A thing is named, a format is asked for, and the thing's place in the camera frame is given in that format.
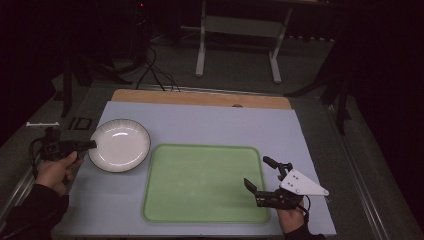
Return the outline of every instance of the green table mat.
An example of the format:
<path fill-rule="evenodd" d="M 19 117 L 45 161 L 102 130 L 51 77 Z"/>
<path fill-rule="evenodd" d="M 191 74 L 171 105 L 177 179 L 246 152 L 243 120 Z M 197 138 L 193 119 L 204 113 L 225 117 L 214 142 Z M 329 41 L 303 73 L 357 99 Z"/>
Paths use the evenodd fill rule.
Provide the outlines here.
<path fill-rule="evenodd" d="M 142 208 L 150 222 L 262 223 L 243 183 L 264 189 L 260 155 L 253 147 L 161 144 L 152 154 Z"/>

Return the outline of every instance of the white tabletop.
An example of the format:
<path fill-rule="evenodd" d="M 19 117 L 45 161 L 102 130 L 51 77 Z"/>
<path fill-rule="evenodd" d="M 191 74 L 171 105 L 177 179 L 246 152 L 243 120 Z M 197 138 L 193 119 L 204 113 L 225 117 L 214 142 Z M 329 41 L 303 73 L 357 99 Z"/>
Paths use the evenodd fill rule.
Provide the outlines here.
<path fill-rule="evenodd" d="M 120 118 L 141 123 L 150 134 L 151 149 L 161 143 L 252 146 L 261 157 L 291 162 L 297 170 L 319 183 L 294 110 L 108 102 L 99 126 Z M 141 208 L 149 162 L 150 154 L 130 171 L 110 173 L 97 168 L 86 156 L 70 193 L 69 210 L 53 229 L 53 235 L 281 235 L 273 209 L 264 224 L 146 222 Z M 278 171 L 266 164 L 262 170 L 267 190 L 274 191 L 279 184 Z M 311 197 L 311 200 L 311 232 L 336 234 L 324 197 Z"/>

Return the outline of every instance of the dark background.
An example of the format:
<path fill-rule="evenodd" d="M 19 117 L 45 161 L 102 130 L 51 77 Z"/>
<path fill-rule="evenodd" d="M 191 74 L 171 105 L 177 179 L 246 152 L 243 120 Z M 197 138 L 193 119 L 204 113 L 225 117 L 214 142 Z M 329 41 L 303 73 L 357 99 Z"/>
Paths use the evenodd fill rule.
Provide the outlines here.
<path fill-rule="evenodd" d="M 97 61 L 109 61 L 109 64 L 111 57 L 128 55 L 130 58 L 136 54 L 134 51 L 142 51 L 133 50 L 129 45 L 128 35 L 132 30 L 116 32 L 126 24 L 132 29 L 133 1 L 120 1 L 123 5 L 110 1 L 109 6 L 105 3 L 108 1 L 100 2 L 103 5 L 81 0 L 0 1 L 0 112 L 2 123 L 7 126 L 0 135 L 0 145 L 55 94 L 50 80 L 63 71 L 63 44 L 67 37 L 80 43 L 81 49 Z M 178 39 L 175 27 L 198 24 L 198 2 L 157 1 L 151 6 L 150 20 Z M 105 32 L 102 21 L 107 22 L 110 18 L 101 20 L 93 12 L 98 13 L 100 9 L 106 16 L 113 16 L 113 11 L 108 12 L 111 6 L 121 13 L 114 18 L 122 21 L 116 25 L 116 31 L 111 28 L 113 31 Z M 300 11 L 288 33 L 293 36 L 309 34 L 310 37 L 323 34 L 324 38 L 339 33 L 320 76 L 353 73 L 349 92 L 355 96 L 388 166 L 423 228 L 424 215 L 419 213 L 423 212 L 424 202 L 421 191 L 424 180 L 424 148 L 421 147 L 424 3 L 376 0 L 359 6 L 360 11 L 343 24 L 345 28 L 336 27 L 331 31 L 326 28 L 318 33 L 314 32 L 318 26 L 305 23 L 305 19 L 311 19 L 310 10 L 303 10 L 304 15 Z M 240 11 L 238 14 L 243 15 L 243 11 L 252 11 L 252 8 Z M 309 28 L 296 27 L 304 25 Z"/>

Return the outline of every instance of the person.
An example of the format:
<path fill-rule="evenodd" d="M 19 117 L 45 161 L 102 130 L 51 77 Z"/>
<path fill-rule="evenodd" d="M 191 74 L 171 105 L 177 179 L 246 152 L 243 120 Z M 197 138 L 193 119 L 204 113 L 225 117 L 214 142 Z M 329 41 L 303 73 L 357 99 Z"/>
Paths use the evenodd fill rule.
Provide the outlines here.
<path fill-rule="evenodd" d="M 77 160 L 72 152 L 59 161 L 43 161 L 38 168 L 35 183 L 24 200 L 12 208 L 0 239 L 51 239 L 50 230 L 61 221 L 68 209 L 69 195 L 63 184 L 66 177 L 73 180 L 73 168 L 83 160 Z"/>
<path fill-rule="evenodd" d="M 83 160 L 77 160 L 72 152 L 59 161 L 43 161 L 33 188 L 24 202 L 14 207 L 6 219 L 6 227 L 0 240 L 52 239 L 50 230 L 61 221 L 69 204 L 63 179 L 73 180 L 73 168 Z M 321 240 L 323 235 L 312 235 L 305 222 L 303 211 L 277 209 L 279 224 L 286 240 Z"/>

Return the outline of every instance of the person's left hand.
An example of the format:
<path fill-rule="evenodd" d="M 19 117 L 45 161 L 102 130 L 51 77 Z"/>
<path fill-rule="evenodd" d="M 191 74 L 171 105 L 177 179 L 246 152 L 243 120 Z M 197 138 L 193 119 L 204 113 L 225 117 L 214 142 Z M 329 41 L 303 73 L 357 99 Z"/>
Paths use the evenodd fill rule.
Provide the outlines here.
<path fill-rule="evenodd" d="M 82 159 L 77 160 L 77 157 L 78 154 L 74 151 L 59 161 L 43 161 L 38 168 L 35 183 L 51 188 L 62 197 L 66 193 L 63 179 L 66 177 L 69 181 L 73 180 L 72 169 L 83 162 Z"/>

